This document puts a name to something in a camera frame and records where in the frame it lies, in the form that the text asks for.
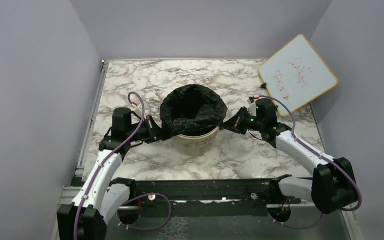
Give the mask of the beige round trash bin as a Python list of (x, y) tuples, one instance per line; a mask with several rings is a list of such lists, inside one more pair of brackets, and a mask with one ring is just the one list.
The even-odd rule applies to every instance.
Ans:
[(209, 133), (200, 136), (177, 135), (171, 140), (174, 148), (182, 155), (201, 156), (211, 150), (217, 135), (220, 131), (219, 127), (215, 127)]

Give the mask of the black plastic trash bag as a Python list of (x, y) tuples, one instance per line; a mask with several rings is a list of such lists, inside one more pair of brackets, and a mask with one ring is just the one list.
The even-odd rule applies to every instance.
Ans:
[(173, 90), (159, 109), (161, 127), (170, 137), (205, 135), (220, 126), (228, 107), (212, 89), (189, 84)]

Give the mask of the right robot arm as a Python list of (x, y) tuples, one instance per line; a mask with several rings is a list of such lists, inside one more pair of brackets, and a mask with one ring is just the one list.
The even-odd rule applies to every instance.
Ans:
[(246, 107), (221, 124), (221, 129), (236, 134), (250, 130), (259, 132), (261, 139), (269, 143), (303, 166), (312, 179), (284, 175), (269, 183), (269, 199), (280, 204), (287, 198), (298, 198), (315, 204), (325, 214), (337, 210), (353, 212), (362, 205), (362, 193), (357, 186), (351, 162), (345, 157), (334, 158), (309, 145), (292, 127), (279, 123), (276, 114), (281, 102), (273, 97), (259, 96), (254, 100), (255, 115)]

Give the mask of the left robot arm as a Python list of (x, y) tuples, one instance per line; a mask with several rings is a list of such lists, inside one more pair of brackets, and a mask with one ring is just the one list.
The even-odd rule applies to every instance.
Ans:
[(141, 201), (148, 194), (139, 195), (133, 179), (112, 181), (112, 177), (132, 148), (132, 142), (150, 144), (160, 141), (164, 134), (152, 116), (142, 115), (133, 124), (133, 114), (126, 107), (114, 110), (112, 127), (99, 143), (90, 176), (71, 203), (61, 205), (57, 211), (61, 240), (103, 240), (107, 225), (121, 206), (133, 205), (136, 213), (141, 213)]

